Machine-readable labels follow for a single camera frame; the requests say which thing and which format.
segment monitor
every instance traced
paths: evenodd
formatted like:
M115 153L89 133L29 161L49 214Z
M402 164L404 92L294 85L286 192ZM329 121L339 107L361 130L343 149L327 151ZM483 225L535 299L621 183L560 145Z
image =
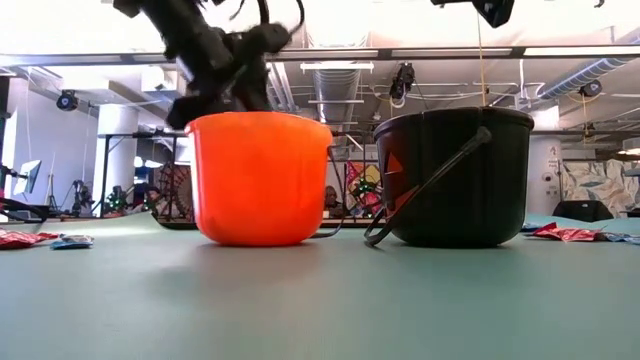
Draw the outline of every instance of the monitor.
M33 192L33 186L36 184L41 164L42 161L40 160L33 160L22 164L19 173L20 177L18 177L16 186L13 188L13 195L23 193L31 194L31 192Z

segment white column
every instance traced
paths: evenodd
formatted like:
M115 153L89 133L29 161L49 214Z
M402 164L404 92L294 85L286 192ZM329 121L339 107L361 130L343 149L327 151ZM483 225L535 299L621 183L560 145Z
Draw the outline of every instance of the white column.
M534 130L559 130L558 106L533 111ZM529 145L527 179L527 212L551 215L561 201L560 165L562 147L560 139L548 135L532 135Z
M98 135L131 134L138 131L138 110L122 105L103 105L98 117ZM93 199L100 200L102 195L102 181L104 169L105 139L98 139L96 148L96 166L93 176ZM107 162L105 197L111 193L114 186L120 185L127 191L133 185L135 168L133 162L136 157L138 141L136 139L112 138L109 142L109 160Z
M26 129L26 98L29 91L29 83L21 78L12 78L9 82L9 96L7 98L7 112L10 117L6 119L4 128L4 139L2 142L2 164L9 168L22 165L22 162L28 161L26 157L18 156L16 161L16 146L24 146L26 144L18 144L18 118L23 122L21 125ZM15 180L11 176L5 178L4 195L10 199L13 197L13 184Z

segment camera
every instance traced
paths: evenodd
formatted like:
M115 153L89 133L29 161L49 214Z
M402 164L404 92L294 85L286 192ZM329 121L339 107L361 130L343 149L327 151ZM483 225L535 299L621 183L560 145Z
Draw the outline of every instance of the camera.
M62 111L73 111L78 108L78 98L74 90L62 90L56 101L56 106Z

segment orange bucket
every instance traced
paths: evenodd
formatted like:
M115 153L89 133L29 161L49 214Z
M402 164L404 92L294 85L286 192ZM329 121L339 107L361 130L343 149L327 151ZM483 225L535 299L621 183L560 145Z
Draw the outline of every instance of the orange bucket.
M200 231L231 246L294 245L322 223L329 128L277 112L204 116L185 129Z

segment bucket handle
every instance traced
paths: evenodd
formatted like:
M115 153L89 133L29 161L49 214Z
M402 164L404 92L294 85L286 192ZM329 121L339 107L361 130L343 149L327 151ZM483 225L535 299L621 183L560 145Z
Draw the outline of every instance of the bucket handle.
M336 164L336 158L333 156L333 151L331 151L331 147L327 148L327 154L329 155L329 160L331 160L331 164L333 165L333 171L336 174L336 178L338 179L338 187L340 190L340 194L342 194L342 201L344 201L344 198L346 196L345 194L345 190L347 188L347 182L346 182L346 178L347 178L347 174L344 174L345 176L345 182L342 182L342 179L340 179L340 173L338 172L338 165ZM333 231L330 231L328 233L315 233L313 235L311 235L310 239L322 239L322 238L328 238L328 237L332 237L333 235L337 234L340 230L342 230L342 225L344 224L344 219L346 218L346 214L342 214L342 219L340 219L340 223L338 224L338 226L336 226L335 229L333 229Z
M450 157L447 161L445 161L445 163L442 164L425 183L423 183L422 185L416 185L411 190L409 190L409 193L411 195L409 196L407 201L405 201L402 205L400 205L400 207L398 207L396 212L387 219L387 222L377 234L371 235L371 232L373 231L373 229L376 227L376 225L378 225L380 220L382 220L382 217L385 214L385 207L383 207L382 209L380 209L380 211L378 211L375 218L373 219L373 222L369 224L369 226L367 227L367 230L364 232L364 237L366 238L365 244L367 244L367 246L370 246L370 247L375 247L376 245L378 245L382 241L382 239L384 239L387 235L389 235L391 230L393 230L393 228L397 225L398 219L400 218L399 214L407 208L407 204L413 201L418 195L422 194L424 191L431 189L431 186L436 181L438 181L444 174L449 172L451 168L453 168L456 164L458 164L460 160L467 157L467 155L473 153L476 149L480 147L480 145L488 143L490 141L491 141L491 132L489 131L489 129L487 129L484 126L478 127L478 131L476 132L476 134L464 145L462 145L460 150L458 150L452 157Z

